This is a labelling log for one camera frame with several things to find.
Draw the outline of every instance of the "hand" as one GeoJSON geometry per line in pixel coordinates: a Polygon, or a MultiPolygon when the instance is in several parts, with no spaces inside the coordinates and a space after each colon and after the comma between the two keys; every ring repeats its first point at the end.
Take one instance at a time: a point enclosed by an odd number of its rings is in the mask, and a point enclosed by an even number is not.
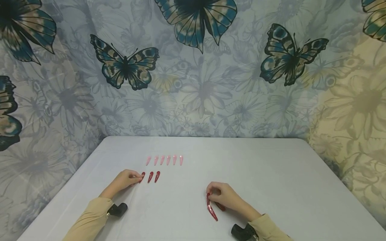
{"type": "Polygon", "coordinates": [[[119,191],[140,182],[143,175],[132,170],[121,171],[114,180],[103,190],[99,197],[112,199],[119,191]]]}
{"type": "Polygon", "coordinates": [[[227,183],[211,182],[207,187],[207,193],[210,193],[209,200],[237,211],[243,200],[227,183]]]}
{"type": "Polygon", "coordinates": [[[227,183],[211,182],[207,187],[209,200],[233,209],[243,215],[248,221],[253,221],[262,215],[244,201],[227,183]]]}

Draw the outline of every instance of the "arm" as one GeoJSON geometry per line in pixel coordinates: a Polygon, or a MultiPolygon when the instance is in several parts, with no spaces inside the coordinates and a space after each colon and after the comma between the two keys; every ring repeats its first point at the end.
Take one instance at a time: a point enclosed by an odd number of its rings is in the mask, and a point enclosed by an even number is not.
{"type": "Polygon", "coordinates": [[[86,210],[70,228],[63,241],[93,241],[107,221],[107,211],[113,205],[113,197],[121,190],[142,180],[142,175],[124,170],[108,185],[98,198],[90,201],[86,210]]]}
{"type": "Polygon", "coordinates": [[[281,231],[267,214],[260,214],[226,183],[211,182],[207,187],[209,199],[241,214],[265,241],[293,241],[281,231]]]}

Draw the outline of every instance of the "person's left hand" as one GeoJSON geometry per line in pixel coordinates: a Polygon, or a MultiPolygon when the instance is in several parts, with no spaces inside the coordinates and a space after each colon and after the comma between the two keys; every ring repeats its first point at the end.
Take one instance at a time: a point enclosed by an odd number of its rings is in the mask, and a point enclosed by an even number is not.
{"type": "Polygon", "coordinates": [[[140,182],[143,176],[136,171],[125,169],[103,190],[99,197],[112,199],[119,191],[140,182]]]}

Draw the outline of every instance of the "white table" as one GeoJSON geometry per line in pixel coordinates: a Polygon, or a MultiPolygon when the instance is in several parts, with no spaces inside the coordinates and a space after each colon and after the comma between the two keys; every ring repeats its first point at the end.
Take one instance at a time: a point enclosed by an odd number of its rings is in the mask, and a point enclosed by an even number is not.
{"type": "Polygon", "coordinates": [[[216,222],[206,209],[205,188],[214,180],[228,182],[294,240],[386,240],[382,227],[302,140],[107,137],[19,241],[61,240],[123,169],[144,171],[145,180],[114,200],[129,209],[120,219],[110,217],[97,240],[234,240],[231,227],[245,221],[212,205],[216,222]],[[179,160],[159,165],[162,155],[174,154],[184,156],[182,166],[179,160]]]}

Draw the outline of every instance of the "floral fabric backdrop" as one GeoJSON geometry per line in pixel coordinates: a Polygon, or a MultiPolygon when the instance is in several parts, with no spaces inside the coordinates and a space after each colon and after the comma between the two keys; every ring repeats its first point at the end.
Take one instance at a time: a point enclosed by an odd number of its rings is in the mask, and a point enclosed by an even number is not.
{"type": "Polygon", "coordinates": [[[306,140],[386,229],[386,0],[0,0],[0,239],[108,135],[306,140]]]}

